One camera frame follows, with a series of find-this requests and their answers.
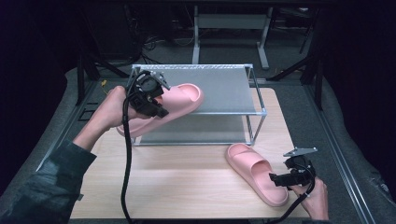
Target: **human arm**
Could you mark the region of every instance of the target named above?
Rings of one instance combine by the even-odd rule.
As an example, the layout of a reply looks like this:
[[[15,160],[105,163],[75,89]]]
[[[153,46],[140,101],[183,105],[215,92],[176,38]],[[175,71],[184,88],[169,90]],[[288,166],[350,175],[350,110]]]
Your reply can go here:
[[[66,223],[96,158],[90,151],[104,132],[121,125],[124,99],[123,87],[112,90],[73,142],[64,141],[23,184],[0,223]],[[128,117],[146,118],[132,108]]]
[[[308,186],[289,186],[298,196],[304,194]],[[329,221],[329,207],[326,184],[315,178],[315,187],[312,192],[302,202],[303,208],[311,217],[311,220],[303,223],[330,223]]]

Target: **pink slide sandal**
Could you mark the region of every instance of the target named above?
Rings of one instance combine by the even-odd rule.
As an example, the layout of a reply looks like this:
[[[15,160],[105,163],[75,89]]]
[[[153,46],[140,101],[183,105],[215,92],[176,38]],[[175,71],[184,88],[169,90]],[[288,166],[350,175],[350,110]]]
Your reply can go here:
[[[185,83],[172,87],[170,91],[163,90],[159,103],[163,105],[169,114],[163,117],[150,119],[131,119],[129,131],[131,137],[138,137],[149,133],[165,123],[189,114],[198,108],[204,101],[204,93],[193,84]],[[117,131],[124,135],[123,126],[117,127]]]
[[[226,154],[227,162],[249,183],[262,200],[271,206],[281,206],[288,201],[288,191],[277,187],[270,179],[272,167],[253,148],[237,143],[231,145]]]

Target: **black cable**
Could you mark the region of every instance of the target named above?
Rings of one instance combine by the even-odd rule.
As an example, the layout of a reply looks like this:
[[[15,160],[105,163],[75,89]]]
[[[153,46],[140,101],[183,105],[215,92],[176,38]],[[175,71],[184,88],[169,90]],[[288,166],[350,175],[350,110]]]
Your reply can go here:
[[[144,53],[141,54],[141,57],[142,57],[142,59],[145,61],[146,64],[150,64],[150,63],[161,64],[160,62],[157,62],[157,61],[155,61],[155,60],[153,60],[153,59],[150,59],[150,58],[149,58],[146,54],[144,54]]]
[[[312,190],[314,190],[315,188],[315,176],[314,174],[312,174],[312,172],[306,168],[305,166],[302,166],[300,164],[295,164],[296,166],[300,166],[302,168],[304,168],[309,174],[311,174],[311,184],[309,185],[308,189],[306,190],[306,192],[304,194],[300,194],[300,196],[297,198],[296,201],[294,201],[294,203],[291,204],[291,206],[289,207],[289,209],[285,212],[285,214],[283,214],[282,217],[277,218],[275,220],[271,220],[266,222],[265,224],[274,224],[274,223],[279,223],[283,220],[285,220],[292,211],[294,211],[294,209],[303,201],[306,199],[306,197],[308,197],[308,195],[312,192]]]
[[[128,98],[126,98],[123,102],[123,109],[122,109],[122,124],[125,131],[124,133],[125,133],[125,144],[126,144],[126,165],[125,165],[125,175],[124,175],[122,192],[121,192],[121,207],[128,223],[133,223],[131,217],[129,216],[125,202],[126,190],[128,189],[129,175],[131,173],[131,165],[132,165],[132,141],[131,141],[131,135],[129,134],[128,106],[129,106],[129,101]]]
[[[131,165],[132,165],[132,140],[131,140],[131,134],[129,133],[128,107],[129,107],[130,98],[134,96],[134,92],[132,92],[134,88],[134,84],[136,83],[137,79],[143,74],[146,74],[146,71],[143,71],[139,73],[137,76],[135,76],[129,87],[126,88],[127,89],[126,98],[122,105],[122,125],[124,129],[125,145],[126,145],[126,164],[125,164],[125,175],[122,183],[120,200],[121,200],[122,212],[124,213],[128,223],[130,224],[134,224],[136,222],[132,220],[131,217],[129,216],[128,208],[126,206],[126,197],[125,197],[126,190],[128,189],[129,176],[131,174]]]
[[[157,47],[158,36],[149,36],[143,45],[143,49],[152,51]]]

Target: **dark sleeve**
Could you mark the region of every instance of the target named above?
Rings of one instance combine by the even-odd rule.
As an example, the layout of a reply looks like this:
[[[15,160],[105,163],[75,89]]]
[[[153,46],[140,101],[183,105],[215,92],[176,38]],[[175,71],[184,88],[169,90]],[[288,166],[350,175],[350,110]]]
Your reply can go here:
[[[332,224],[329,220],[305,220],[303,224]]]
[[[96,156],[65,141],[21,187],[0,223],[67,223]]]

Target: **wooden board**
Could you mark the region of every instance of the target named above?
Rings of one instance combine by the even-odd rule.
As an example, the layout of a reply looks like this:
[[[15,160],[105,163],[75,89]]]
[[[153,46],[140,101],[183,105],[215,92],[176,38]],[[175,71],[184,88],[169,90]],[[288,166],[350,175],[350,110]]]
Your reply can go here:
[[[283,153],[294,146],[276,94],[261,89],[267,117],[255,150],[285,174]],[[259,105],[257,96],[254,102]],[[252,118],[257,126],[260,118]],[[225,160],[228,146],[134,147],[127,207],[132,218],[263,218],[280,217],[282,207],[264,203]],[[125,169],[125,141],[115,129],[105,133],[92,153],[98,156],[87,174],[71,218],[124,218],[120,193]],[[308,217],[299,205],[291,217]]]

